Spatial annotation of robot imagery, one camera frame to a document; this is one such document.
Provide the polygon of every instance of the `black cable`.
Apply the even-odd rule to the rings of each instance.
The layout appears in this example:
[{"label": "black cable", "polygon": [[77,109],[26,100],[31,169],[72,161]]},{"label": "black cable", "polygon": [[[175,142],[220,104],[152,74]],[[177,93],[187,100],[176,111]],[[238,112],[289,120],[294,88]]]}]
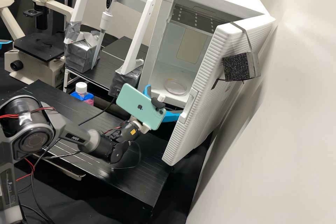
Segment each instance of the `black cable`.
[{"label": "black cable", "polygon": [[102,113],[104,113],[104,112],[105,112],[109,107],[111,107],[111,105],[115,102],[117,96],[118,96],[118,94],[114,96],[113,100],[110,102],[110,104],[109,104],[106,108],[104,108],[104,110],[102,110],[102,111],[100,111],[98,114],[96,114],[96,115],[94,115],[94,116],[92,116],[92,117],[90,117],[90,118],[88,118],[88,119],[82,121],[81,123],[78,124],[78,126],[81,126],[82,124],[84,124],[84,123],[86,123],[86,122],[92,120],[93,118],[96,118],[97,116],[100,116]]},{"label": "black cable", "polygon": [[25,193],[27,191],[24,191],[25,189],[29,188],[31,186],[31,184],[27,185],[26,187],[23,187],[22,189],[20,189],[17,193],[20,194],[20,193]]},{"label": "black cable", "polygon": [[132,141],[131,144],[136,144],[138,146],[138,149],[139,149],[139,160],[138,160],[138,163],[136,165],[130,166],[130,167],[112,168],[113,170],[122,170],[122,169],[135,168],[135,167],[137,167],[140,164],[140,162],[141,162],[141,148],[140,148],[140,145],[137,142],[135,142],[135,141]]},{"label": "black cable", "polygon": [[27,208],[27,209],[29,209],[30,211],[33,211],[33,212],[36,213],[38,216],[40,216],[41,218],[43,218],[45,221],[49,222],[49,220],[48,220],[46,217],[44,217],[42,214],[40,214],[40,213],[39,213],[38,211],[36,211],[34,208],[31,208],[30,206],[22,205],[22,204],[21,204],[21,206],[22,206],[23,208]]},{"label": "black cable", "polygon": [[[36,161],[36,163],[34,164],[35,170],[36,170],[36,165],[39,163],[39,161],[43,158],[43,156],[59,141],[60,139],[57,139],[52,145],[50,145],[45,152],[38,158],[38,160]],[[33,198],[35,200],[35,203],[37,205],[37,207],[39,208],[39,210],[44,214],[44,216],[47,217],[48,221],[51,224],[55,224],[55,222],[47,215],[47,213],[43,210],[43,208],[40,206],[40,204],[38,203],[37,199],[36,199],[36,195],[35,195],[35,190],[34,190],[34,171],[33,168],[31,168],[31,176],[30,176],[30,183],[31,183],[31,190],[33,193]]]},{"label": "black cable", "polygon": [[65,155],[60,155],[60,156],[50,156],[50,157],[45,157],[43,158],[43,160],[46,160],[46,159],[55,159],[55,158],[64,158],[64,157],[67,157],[67,156],[72,156],[72,155],[76,155],[78,153],[81,153],[81,151],[76,151],[76,152],[72,152],[72,153],[69,153],[69,154],[65,154]]}]

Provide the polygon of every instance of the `white stand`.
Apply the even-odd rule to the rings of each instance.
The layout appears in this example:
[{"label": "white stand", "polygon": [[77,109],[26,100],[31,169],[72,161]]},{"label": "white stand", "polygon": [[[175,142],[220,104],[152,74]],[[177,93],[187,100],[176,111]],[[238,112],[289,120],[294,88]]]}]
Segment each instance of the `white stand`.
[{"label": "white stand", "polygon": [[[83,20],[84,10],[85,10],[87,1],[88,0],[77,0],[76,1],[75,7],[73,10],[71,19],[70,19],[70,23],[76,24]],[[116,1],[142,13],[138,27],[134,34],[134,38],[132,40],[131,46],[128,50],[125,62],[121,68],[116,70],[116,72],[125,75],[144,64],[144,61],[142,59],[136,59],[136,58],[137,58],[139,48],[140,48],[142,39],[144,37],[145,31],[147,29],[149,19],[153,12],[155,0],[116,0]],[[65,38],[64,43],[71,44],[71,43],[74,43],[74,42],[77,42],[83,39],[84,39],[83,33],[80,32],[76,40]]]}]

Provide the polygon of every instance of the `black platform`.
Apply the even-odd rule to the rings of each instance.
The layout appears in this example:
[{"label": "black platform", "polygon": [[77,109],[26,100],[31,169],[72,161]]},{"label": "black platform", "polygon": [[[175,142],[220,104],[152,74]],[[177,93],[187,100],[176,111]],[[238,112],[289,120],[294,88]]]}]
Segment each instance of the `black platform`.
[{"label": "black platform", "polygon": [[[106,46],[100,52],[100,60],[97,65],[85,73],[80,73],[69,68],[75,75],[88,80],[89,82],[108,90],[115,75],[115,71],[122,66],[126,58],[128,49],[132,40],[127,37],[122,37],[112,44]],[[141,44],[137,59],[146,59],[148,46]]]},{"label": "black platform", "polygon": [[44,33],[32,33],[14,41],[14,47],[39,60],[49,62],[64,54],[64,33],[53,36]]},{"label": "black platform", "polygon": [[[11,97],[23,94],[34,96],[36,99],[55,107],[58,112],[75,123],[79,123],[101,111],[39,80],[15,92]],[[119,118],[103,113],[99,117],[83,124],[82,127],[106,131],[119,126],[121,122],[122,120]],[[141,147],[142,159],[140,164],[132,169],[112,171],[108,163],[82,153],[63,159],[86,173],[154,207],[171,171],[171,167],[161,160],[167,142],[147,133],[137,139],[137,143]],[[50,150],[50,153],[64,155],[74,152],[74,150],[78,150],[76,144],[61,140]],[[137,146],[130,146],[122,160],[113,165],[113,167],[136,165],[138,157]]]}]

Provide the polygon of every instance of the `mint green iphone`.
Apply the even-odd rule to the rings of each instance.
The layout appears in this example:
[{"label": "mint green iphone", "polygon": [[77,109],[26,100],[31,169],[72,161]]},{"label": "mint green iphone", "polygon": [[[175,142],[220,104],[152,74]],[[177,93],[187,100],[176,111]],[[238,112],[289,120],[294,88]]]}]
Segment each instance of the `mint green iphone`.
[{"label": "mint green iphone", "polygon": [[117,98],[117,105],[140,122],[157,130],[166,114],[165,108],[157,109],[150,98],[129,84],[124,84]]}]

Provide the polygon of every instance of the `white bottle cap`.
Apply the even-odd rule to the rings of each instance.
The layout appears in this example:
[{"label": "white bottle cap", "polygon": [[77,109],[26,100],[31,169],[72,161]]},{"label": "white bottle cap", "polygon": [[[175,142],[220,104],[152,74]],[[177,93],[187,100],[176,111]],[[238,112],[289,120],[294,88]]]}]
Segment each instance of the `white bottle cap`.
[{"label": "white bottle cap", "polygon": [[76,93],[86,93],[88,91],[88,85],[85,82],[76,83]]}]

